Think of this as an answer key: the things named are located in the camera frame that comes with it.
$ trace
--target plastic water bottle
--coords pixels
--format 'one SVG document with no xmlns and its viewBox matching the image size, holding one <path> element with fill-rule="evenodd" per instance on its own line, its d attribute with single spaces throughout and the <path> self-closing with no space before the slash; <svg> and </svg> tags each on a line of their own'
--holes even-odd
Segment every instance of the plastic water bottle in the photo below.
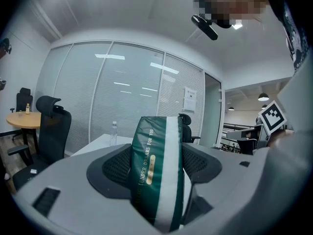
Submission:
<svg viewBox="0 0 313 235">
<path fill-rule="evenodd" d="M 117 126 L 116 121 L 113 121 L 110 130 L 110 146 L 116 145 L 116 138 L 117 138 Z"/>
<path fill-rule="evenodd" d="M 29 104 L 26 105 L 26 114 L 29 114 Z"/>
</svg>

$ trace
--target chair headrest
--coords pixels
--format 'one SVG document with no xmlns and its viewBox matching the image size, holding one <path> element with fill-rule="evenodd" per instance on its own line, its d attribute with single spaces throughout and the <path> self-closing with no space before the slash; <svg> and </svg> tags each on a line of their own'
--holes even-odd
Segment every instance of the chair headrest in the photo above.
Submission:
<svg viewBox="0 0 313 235">
<path fill-rule="evenodd" d="M 30 89 L 28 88 L 21 88 L 20 93 L 30 95 Z"/>
<path fill-rule="evenodd" d="M 182 118 L 183 124 L 191 124 L 191 118 L 187 114 L 179 113 L 179 116 Z"/>
<path fill-rule="evenodd" d="M 36 108 L 41 112 L 41 114 L 51 117 L 54 104 L 58 101 L 61 101 L 61 99 L 51 96 L 41 96 L 36 102 Z"/>
</svg>

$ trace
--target black and white square marker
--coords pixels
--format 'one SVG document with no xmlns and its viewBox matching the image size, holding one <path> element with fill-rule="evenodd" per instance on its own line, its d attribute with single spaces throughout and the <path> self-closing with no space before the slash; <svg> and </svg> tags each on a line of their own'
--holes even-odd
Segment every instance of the black and white square marker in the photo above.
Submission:
<svg viewBox="0 0 313 235">
<path fill-rule="evenodd" d="M 269 134 L 273 133 L 287 122 L 286 117 L 275 101 L 263 109 L 259 113 L 259 116 Z"/>
</svg>

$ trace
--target green package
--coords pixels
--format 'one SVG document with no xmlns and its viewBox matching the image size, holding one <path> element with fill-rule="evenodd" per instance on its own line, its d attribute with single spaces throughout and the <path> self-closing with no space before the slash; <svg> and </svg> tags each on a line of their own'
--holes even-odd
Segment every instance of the green package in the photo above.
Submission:
<svg viewBox="0 0 313 235">
<path fill-rule="evenodd" d="M 163 233 L 179 228 L 183 208 L 182 120 L 142 117 L 132 143 L 132 205 Z"/>
</svg>

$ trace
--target ceiling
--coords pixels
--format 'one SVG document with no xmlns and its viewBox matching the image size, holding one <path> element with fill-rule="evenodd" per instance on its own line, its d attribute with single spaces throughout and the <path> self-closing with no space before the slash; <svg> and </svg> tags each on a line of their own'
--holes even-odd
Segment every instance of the ceiling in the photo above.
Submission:
<svg viewBox="0 0 313 235">
<path fill-rule="evenodd" d="M 268 95 L 278 94 L 285 87 L 288 81 L 289 79 L 265 85 L 242 87 L 240 89 L 225 92 L 226 102 L 233 103 L 234 101 L 244 99 L 257 99 L 261 93 L 266 93 Z"/>
<path fill-rule="evenodd" d="M 242 44 L 258 43 L 260 39 L 270 44 L 285 39 L 270 8 L 260 17 L 262 23 L 243 21 L 238 30 L 213 25 L 219 35 L 216 41 L 191 22 L 198 11 L 193 0 L 25 0 L 22 9 L 34 28 L 51 43 L 79 29 L 122 27 L 164 35 L 204 55 L 222 58 L 227 50 Z"/>
</svg>

